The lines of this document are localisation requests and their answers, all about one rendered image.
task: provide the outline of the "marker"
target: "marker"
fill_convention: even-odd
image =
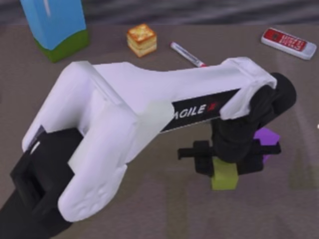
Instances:
[[[180,45],[178,45],[176,42],[172,42],[170,44],[170,47],[175,50],[177,53],[182,55],[184,58],[186,58],[188,61],[193,63],[197,67],[205,67],[207,66],[205,63],[200,61],[197,57],[190,54],[188,51],[186,51],[184,48],[182,48]]]

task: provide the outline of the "brown table surface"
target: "brown table surface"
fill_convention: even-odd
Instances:
[[[128,26],[89,26],[91,45],[59,63],[37,49],[27,26],[0,26],[0,206],[13,191],[9,173],[21,140],[59,73],[72,61],[128,61],[158,71],[190,68],[176,41],[209,65],[247,56],[294,83],[298,102],[268,128],[282,154],[261,173],[240,177],[235,191],[212,192],[179,147],[209,139],[199,124],[159,135],[132,163],[114,200],[56,239],[315,239],[319,238],[319,56],[304,61],[260,43],[266,26],[153,26],[158,50],[138,59],[126,46]],[[319,26],[277,28],[319,42]]]

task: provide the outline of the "orange cake slice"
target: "orange cake slice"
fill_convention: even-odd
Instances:
[[[146,24],[129,29],[127,33],[128,46],[138,56],[145,56],[157,48],[157,35]]]

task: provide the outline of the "green base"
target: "green base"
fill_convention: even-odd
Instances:
[[[238,183],[237,165],[213,158],[214,176],[211,178],[212,190],[234,190]]]
[[[36,39],[35,42],[50,61],[57,62],[86,47],[89,44],[89,34],[87,30],[79,31],[66,38],[53,50],[43,48]]]

